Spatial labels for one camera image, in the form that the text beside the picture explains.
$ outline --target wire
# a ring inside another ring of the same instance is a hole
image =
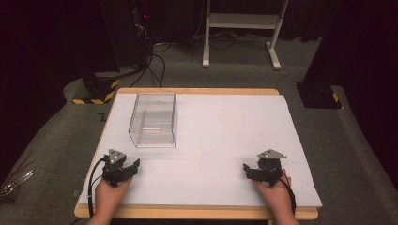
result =
[[[281,183],[287,188],[287,192],[289,193],[289,197],[290,197],[290,204],[291,204],[291,207],[292,207],[292,212],[293,212],[293,215],[295,215],[295,214],[296,214],[296,197],[295,197],[295,193],[293,193],[293,190],[292,190],[292,188],[291,188],[291,186],[290,186],[289,178],[288,178],[287,175],[283,172],[283,170],[278,170],[278,171],[280,171],[280,172],[283,174],[284,178],[286,178],[286,182],[287,182],[287,184],[286,184],[286,182],[284,182],[284,180],[283,180],[281,177],[276,176],[274,173],[272,173],[272,172],[269,170],[269,168],[267,168],[267,167],[264,167],[264,168],[265,168],[267,171],[269,171],[269,174],[271,174],[273,177],[275,177],[275,178],[277,178],[279,181],[281,181]]]
[[[153,85],[156,86],[155,80],[153,78],[155,77],[158,83],[160,83],[161,81],[159,80],[158,76],[156,76],[155,72],[151,68],[149,68],[149,71],[151,74]]]
[[[216,47],[214,45],[208,44],[211,48],[216,49],[216,50],[227,50],[227,49],[231,48],[234,45],[234,43],[235,43],[235,40],[234,40],[234,38],[231,35],[228,35],[227,37],[226,36],[219,36],[219,37],[216,36],[216,39],[219,40],[219,41],[225,41],[225,42],[226,41],[231,41],[231,43],[228,46],[223,47],[223,48]]]
[[[166,44],[166,43],[155,44],[155,46],[160,46],[160,45],[164,45],[164,44]],[[163,49],[163,50],[158,50],[158,51],[153,51],[153,52],[154,52],[154,53],[161,53],[161,52],[164,52],[164,51],[170,49],[170,47],[172,46],[172,43],[170,43],[170,41],[167,41],[167,44],[168,44],[168,46],[167,46],[165,49]]]
[[[158,57],[161,60],[161,62],[163,63],[163,72],[161,73],[161,80],[159,81],[159,87],[163,87],[162,83],[163,83],[163,78],[164,78],[164,72],[166,70],[166,64],[164,63],[164,60],[157,54],[152,54],[152,55],[155,57]]]
[[[96,181],[98,180],[98,179],[100,179],[102,177],[102,175],[100,175],[99,177],[97,177],[94,181],[93,181],[93,184],[91,184],[91,187],[93,187],[94,186],[94,183],[96,183]]]
[[[198,39],[202,39],[202,38],[205,38],[205,34],[193,37],[192,40],[198,40]]]
[[[72,223],[70,223],[70,225],[74,225],[74,224],[76,224],[77,222],[79,222],[80,220],[82,220],[82,219],[79,218],[79,217],[77,217],[77,218],[75,218],[75,220],[73,220]]]
[[[140,28],[140,32],[139,32],[139,34],[137,34],[136,37],[140,38],[140,36],[143,34],[143,31],[145,32],[144,37],[147,37],[147,36],[148,36],[148,33],[146,32],[146,29],[145,29],[142,25],[135,24],[135,27]]]
[[[271,37],[266,37],[262,40],[259,40],[260,38],[261,38],[261,36],[257,36],[254,40],[238,40],[238,39],[236,39],[235,43],[237,43],[237,44],[258,44],[258,43],[266,42]]]
[[[140,77],[138,77],[138,79],[137,79],[132,85],[130,85],[130,87],[133,87],[136,83],[138,83],[138,82],[141,80],[141,78],[142,78],[142,77],[144,76],[144,74],[146,73],[146,70],[149,68],[149,65],[150,65],[151,62],[152,62],[152,54],[150,54],[149,62],[147,63],[147,65],[146,65],[144,71],[141,73]]]
[[[200,22],[199,22],[199,26],[198,29],[196,30],[196,33],[193,35],[192,38],[195,38],[195,36],[198,34],[200,27],[202,25],[202,20],[203,20],[203,12],[205,11],[205,0],[202,1],[202,15],[200,16]]]
[[[94,172],[96,171],[97,167],[102,161],[106,160],[106,156],[99,159],[99,161],[94,165],[93,170],[91,171],[90,179],[88,181],[88,189],[87,189],[87,198],[88,198],[88,212],[90,213],[90,217],[94,215],[93,209],[93,176]]]

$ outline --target gray floor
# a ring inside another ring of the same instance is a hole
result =
[[[285,95],[324,205],[316,220],[301,224],[398,224],[397,190],[360,132],[344,90],[333,86],[343,102],[341,110],[302,106],[295,83],[305,76],[318,44],[279,40],[281,71],[273,70],[264,42],[210,49],[209,68],[202,68],[201,47],[172,45],[157,54],[166,63],[164,87],[276,88]],[[166,47],[157,46],[155,51]],[[161,75],[159,59],[154,57],[151,68]],[[118,88],[130,86],[137,77],[123,78]],[[72,104],[79,82],[65,87],[68,103],[38,132],[15,165],[22,167],[14,178],[32,169],[35,173],[23,183],[14,204],[0,205],[0,224],[71,224],[76,219],[76,192],[82,188],[105,125],[98,113],[107,115],[111,108],[111,104]],[[135,86],[152,87],[149,73]],[[76,224],[85,223],[82,219]]]

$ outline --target yellow and black hazard tape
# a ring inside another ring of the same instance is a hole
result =
[[[103,93],[101,98],[74,98],[72,101],[74,104],[85,105],[85,104],[108,104],[109,101],[115,94],[115,90],[119,80],[115,80],[111,83],[110,88]]]

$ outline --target white paper sheet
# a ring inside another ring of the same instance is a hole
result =
[[[176,148],[135,148],[128,133],[135,99],[117,95],[94,156],[95,163],[112,148],[127,154],[124,167],[141,159],[122,203],[265,205],[242,164],[258,168],[257,154],[271,148],[287,155],[281,163],[297,206],[322,206],[283,96],[176,94]],[[87,203],[88,178],[79,203]]]

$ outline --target black cable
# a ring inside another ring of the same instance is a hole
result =
[[[266,37],[262,40],[259,40],[261,36],[257,36],[254,40],[235,40],[236,44],[258,44],[269,40],[271,37]]]
[[[274,173],[272,173],[267,167],[264,167],[269,174],[271,174],[273,177],[277,178],[279,181],[282,182],[282,184],[287,188],[287,192],[289,193],[289,197],[290,197],[290,204],[292,206],[292,212],[293,215],[296,214],[296,196],[293,193],[292,188],[290,187],[290,183],[289,183],[289,179],[287,178],[287,175],[283,172],[283,170],[280,170],[280,172],[283,174],[283,176],[286,178],[287,184],[286,182],[284,182],[284,180],[281,177],[276,176]]]
[[[227,50],[227,49],[231,48],[231,47],[234,45],[234,43],[235,43],[235,41],[232,39],[231,43],[230,43],[228,46],[223,47],[223,48],[216,47],[216,46],[214,46],[214,45],[212,45],[212,44],[208,44],[208,45],[209,45],[211,48],[215,49],[215,50]]]
[[[217,35],[215,36],[217,40],[219,41],[229,41],[229,40],[234,40],[234,37],[232,37],[231,34],[222,34],[222,35]]]
[[[137,68],[137,69],[135,69],[133,71],[126,72],[126,73],[114,76],[112,78],[113,79],[122,79],[122,78],[125,78],[125,77],[129,77],[129,76],[135,75],[135,74],[139,73],[140,71],[142,71],[142,69],[141,68]]]
[[[79,218],[79,217],[77,217],[77,218],[75,218],[75,220],[73,220],[72,223],[70,223],[70,225],[74,225],[74,224],[76,224],[77,222],[79,222],[80,220],[82,220],[82,219]]]
[[[158,57],[161,60],[161,62],[163,63],[163,72],[161,73],[161,80],[159,81],[159,87],[163,87],[163,78],[164,78],[164,72],[166,70],[166,63],[164,63],[164,60],[157,54],[152,54],[152,55],[155,57]]]
[[[94,172],[96,171],[96,169],[99,166],[99,164],[102,161],[106,160],[106,157],[107,156],[100,158],[99,161],[96,163],[96,165],[94,165],[93,170],[91,171],[90,180],[88,181],[87,198],[88,198],[88,212],[90,213],[90,217],[93,217],[93,215],[94,215],[94,209],[93,209],[93,186],[92,186]]]
[[[94,181],[93,181],[93,184],[91,184],[91,187],[93,187],[94,186],[94,183],[96,183],[96,181],[98,180],[98,179],[100,179],[102,177],[102,175],[100,175],[99,177],[97,177]]]
[[[153,78],[155,77],[156,80],[158,81],[158,83],[160,83],[161,81],[159,80],[158,76],[156,76],[155,72],[151,68],[149,68],[149,71],[150,71],[150,75],[151,75],[150,77],[152,78],[152,83],[156,87],[156,83]]]
[[[136,83],[138,83],[138,82],[141,80],[141,78],[142,78],[142,77],[144,76],[144,74],[146,73],[146,70],[149,68],[149,65],[150,65],[151,62],[152,62],[152,54],[150,54],[149,62],[148,62],[148,64],[146,65],[144,71],[141,73],[140,77],[138,77],[138,79],[137,79],[132,85],[130,85],[130,87],[133,87]]]

